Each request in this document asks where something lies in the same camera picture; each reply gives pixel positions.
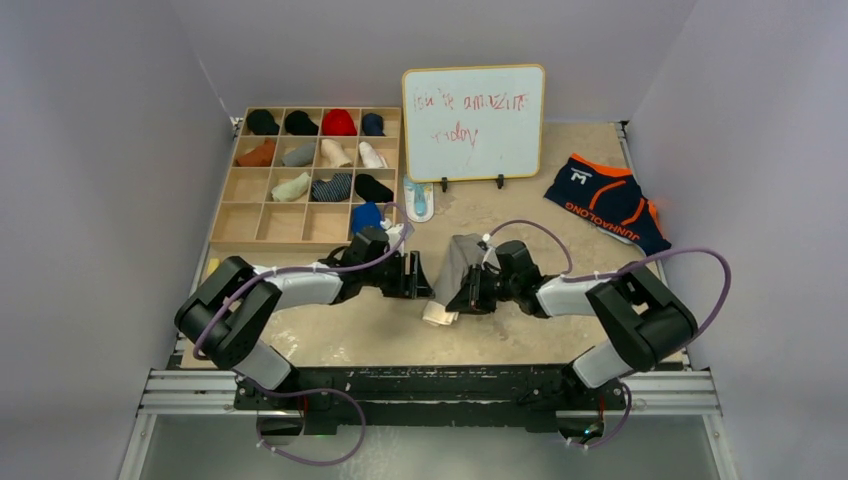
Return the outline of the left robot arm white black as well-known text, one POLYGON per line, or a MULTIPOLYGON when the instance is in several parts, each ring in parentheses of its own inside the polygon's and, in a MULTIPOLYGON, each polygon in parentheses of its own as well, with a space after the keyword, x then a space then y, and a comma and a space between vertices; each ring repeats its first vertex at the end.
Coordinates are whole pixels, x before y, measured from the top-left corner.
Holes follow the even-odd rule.
POLYGON ((259 267, 240 256, 223 260, 177 310, 174 323, 199 356, 259 387, 272 408, 297 399, 297 368, 261 339, 272 314, 307 305, 338 305, 365 287, 388 298, 434 295, 416 251, 405 251, 406 227, 366 227, 351 242, 306 266, 259 267))

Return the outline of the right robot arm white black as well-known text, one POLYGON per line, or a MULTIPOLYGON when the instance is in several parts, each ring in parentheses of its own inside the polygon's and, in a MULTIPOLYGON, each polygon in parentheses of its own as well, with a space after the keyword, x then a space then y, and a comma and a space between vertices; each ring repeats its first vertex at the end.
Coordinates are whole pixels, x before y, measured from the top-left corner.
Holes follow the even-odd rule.
POLYGON ((597 318, 606 341, 581 354, 561 381, 564 399, 584 407, 601 386, 631 372, 653 369, 692 339, 698 324, 691 311, 647 267, 610 278, 567 282, 544 275, 519 240, 494 250, 496 263, 470 264, 448 312, 484 315, 513 302, 532 317, 583 315, 597 318))

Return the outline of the grey underwear cream waistband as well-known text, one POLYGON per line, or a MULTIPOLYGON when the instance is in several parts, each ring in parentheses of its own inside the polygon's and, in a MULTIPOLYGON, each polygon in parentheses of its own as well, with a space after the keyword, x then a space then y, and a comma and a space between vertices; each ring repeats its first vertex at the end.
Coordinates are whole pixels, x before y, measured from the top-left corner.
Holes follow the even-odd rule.
POLYGON ((450 312, 446 307, 459 293, 470 266, 483 260, 486 249, 482 247, 482 242, 483 236, 477 233, 451 237, 433 285, 434 297, 426 303, 422 312, 425 322, 435 326, 448 326, 457 320, 459 313, 450 312))

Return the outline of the navy orange boxer briefs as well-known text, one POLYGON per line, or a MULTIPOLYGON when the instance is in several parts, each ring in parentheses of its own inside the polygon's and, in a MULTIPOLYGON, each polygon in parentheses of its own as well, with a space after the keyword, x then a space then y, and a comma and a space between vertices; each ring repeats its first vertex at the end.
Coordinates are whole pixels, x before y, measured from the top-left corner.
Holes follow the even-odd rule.
POLYGON ((627 168, 601 165, 573 154, 544 198, 635 245, 646 256, 672 247, 662 232, 656 206, 627 168))

